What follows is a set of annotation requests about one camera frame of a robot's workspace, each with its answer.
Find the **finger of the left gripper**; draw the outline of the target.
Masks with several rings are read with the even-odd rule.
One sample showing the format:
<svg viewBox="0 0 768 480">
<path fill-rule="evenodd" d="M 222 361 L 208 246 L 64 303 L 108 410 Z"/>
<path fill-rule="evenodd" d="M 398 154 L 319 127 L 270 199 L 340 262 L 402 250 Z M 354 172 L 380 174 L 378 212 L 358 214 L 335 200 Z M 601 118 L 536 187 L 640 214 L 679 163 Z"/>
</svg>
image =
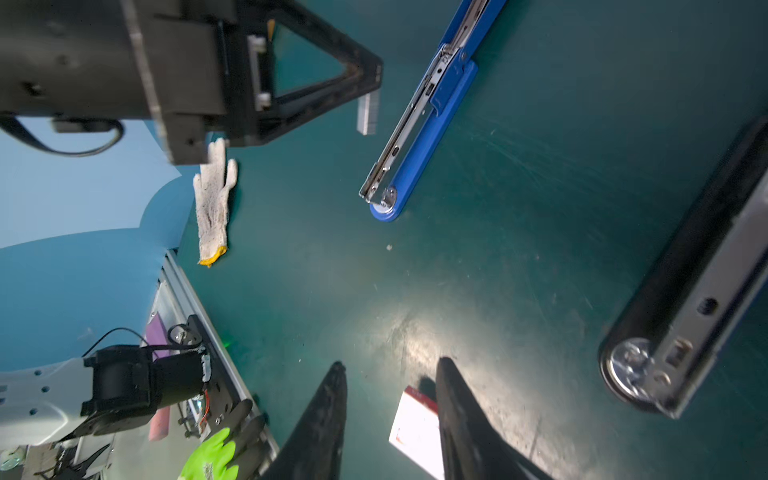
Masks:
<svg viewBox="0 0 768 480">
<path fill-rule="evenodd" d="M 224 26 L 235 146 L 260 146 L 377 90 L 383 61 L 297 1 L 237 1 Z"/>
</svg>

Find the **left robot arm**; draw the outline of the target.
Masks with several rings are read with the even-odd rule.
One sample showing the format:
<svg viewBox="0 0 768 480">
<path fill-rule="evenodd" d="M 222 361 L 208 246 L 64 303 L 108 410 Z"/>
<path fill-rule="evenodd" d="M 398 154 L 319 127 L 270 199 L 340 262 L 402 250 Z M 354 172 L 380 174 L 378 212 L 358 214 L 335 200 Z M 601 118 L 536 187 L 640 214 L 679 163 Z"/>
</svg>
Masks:
<svg viewBox="0 0 768 480">
<path fill-rule="evenodd" d="M 279 23 L 341 65 L 328 80 L 281 94 L 269 26 Z M 1 5 L 1 128 L 43 150 L 23 125 L 112 132 L 151 120 L 174 165 L 208 160 L 206 138 L 261 146 L 379 89 L 382 59 L 295 1 L 5 1 Z M 146 424 L 199 395 L 201 348 L 155 359 L 116 346 L 1 377 L 1 445 L 105 435 Z"/>
</svg>

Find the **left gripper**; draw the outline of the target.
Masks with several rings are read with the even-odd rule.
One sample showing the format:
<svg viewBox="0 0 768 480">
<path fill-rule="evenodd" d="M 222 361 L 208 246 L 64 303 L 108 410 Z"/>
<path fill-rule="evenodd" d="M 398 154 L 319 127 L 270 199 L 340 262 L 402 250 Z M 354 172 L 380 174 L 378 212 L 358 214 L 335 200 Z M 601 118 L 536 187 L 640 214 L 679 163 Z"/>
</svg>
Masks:
<svg viewBox="0 0 768 480">
<path fill-rule="evenodd" d="M 22 124 L 111 133 L 151 120 L 174 164 L 200 164 L 211 131 L 252 141 L 242 1 L 5 1 L 1 5 L 1 130 L 52 146 Z"/>
</svg>

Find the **silver staple strip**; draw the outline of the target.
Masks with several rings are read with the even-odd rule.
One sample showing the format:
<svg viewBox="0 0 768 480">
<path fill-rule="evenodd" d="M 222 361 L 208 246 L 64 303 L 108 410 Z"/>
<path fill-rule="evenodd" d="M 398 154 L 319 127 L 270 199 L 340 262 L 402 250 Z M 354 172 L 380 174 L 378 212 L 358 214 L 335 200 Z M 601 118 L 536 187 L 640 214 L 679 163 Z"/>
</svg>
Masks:
<svg viewBox="0 0 768 480">
<path fill-rule="evenodd" d="M 380 91 L 375 90 L 357 99 L 356 129 L 363 136 L 374 135 L 377 131 L 380 107 Z"/>
</svg>

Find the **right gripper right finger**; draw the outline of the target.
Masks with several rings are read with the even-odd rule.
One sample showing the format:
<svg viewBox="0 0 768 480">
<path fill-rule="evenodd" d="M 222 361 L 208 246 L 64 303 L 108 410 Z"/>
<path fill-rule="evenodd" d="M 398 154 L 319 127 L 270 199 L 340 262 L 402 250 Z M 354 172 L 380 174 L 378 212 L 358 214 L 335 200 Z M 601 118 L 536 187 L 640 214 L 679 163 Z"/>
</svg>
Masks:
<svg viewBox="0 0 768 480">
<path fill-rule="evenodd" d="M 547 479 L 494 429 L 454 361 L 438 361 L 436 397 L 446 479 Z"/>
</svg>

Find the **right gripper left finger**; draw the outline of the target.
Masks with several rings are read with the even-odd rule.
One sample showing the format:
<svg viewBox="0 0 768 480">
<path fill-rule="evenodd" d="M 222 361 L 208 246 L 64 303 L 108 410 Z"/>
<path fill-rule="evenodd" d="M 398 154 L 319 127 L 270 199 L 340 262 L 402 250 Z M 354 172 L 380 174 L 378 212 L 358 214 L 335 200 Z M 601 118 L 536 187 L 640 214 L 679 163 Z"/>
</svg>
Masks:
<svg viewBox="0 0 768 480">
<path fill-rule="evenodd" d="M 347 397 L 346 369 L 336 361 L 262 479 L 339 479 Z"/>
</svg>

